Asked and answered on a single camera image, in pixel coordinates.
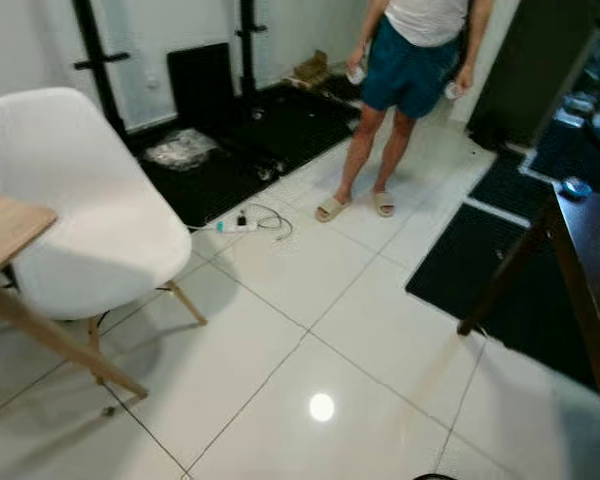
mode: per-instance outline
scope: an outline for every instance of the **hand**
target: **hand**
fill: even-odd
[[[353,75],[356,67],[358,65],[360,65],[363,58],[364,58],[364,47],[361,45],[358,45],[355,48],[355,50],[353,51],[353,53],[351,54],[351,56],[349,57],[349,60],[347,60],[347,70],[349,71],[349,73],[351,75]]]
[[[473,86],[473,66],[463,65],[456,77],[456,88],[460,96],[465,95]]]

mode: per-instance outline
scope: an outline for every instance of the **black metal frame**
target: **black metal frame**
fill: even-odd
[[[116,105],[106,64],[126,60],[130,58],[130,55],[127,52],[107,55],[102,46],[91,0],[72,0],[72,3],[88,58],[86,61],[74,63],[73,66],[76,70],[88,69],[92,71],[104,116],[118,135],[125,139],[126,128]]]
[[[102,104],[104,115],[115,131],[126,140],[124,121],[116,105],[111,80],[107,72],[107,63],[127,60],[127,52],[107,55],[102,45],[98,23],[93,11],[91,0],[72,0],[80,33],[87,53],[87,60],[74,63],[76,70],[91,70]],[[255,99],[256,79],[253,71],[253,35],[265,32],[266,26],[256,25],[255,0],[240,0],[240,30],[236,31],[242,40],[242,96],[247,105]]]
[[[255,0],[240,0],[240,30],[242,39],[242,96],[250,103],[256,94],[256,79],[253,73],[253,34],[266,32],[267,27],[256,25]]]

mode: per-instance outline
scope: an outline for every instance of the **foot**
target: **foot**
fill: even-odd
[[[349,194],[341,193],[338,191],[333,196],[333,199],[342,206],[342,208],[340,209],[340,210],[342,210],[346,205],[351,203],[351,194],[350,193]],[[332,212],[327,211],[322,205],[316,209],[316,218],[322,222],[331,220],[331,218],[332,218],[331,214],[332,214]]]
[[[395,206],[393,205],[393,199],[391,195],[387,194],[386,188],[375,188],[372,191],[374,203],[376,203],[376,208],[378,209],[378,213],[380,213],[383,217],[392,217],[395,211]],[[378,195],[386,195],[385,200],[382,204],[377,203]]]

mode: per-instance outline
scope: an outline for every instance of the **chair seat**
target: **chair seat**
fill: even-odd
[[[102,314],[171,280],[191,237],[155,191],[71,211],[14,261],[24,298],[54,319]]]

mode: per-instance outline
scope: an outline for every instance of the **white t-shirt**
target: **white t-shirt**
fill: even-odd
[[[385,14],[400,35],[418,47],[437,47],[462,30],[469,0],[391,0]]]

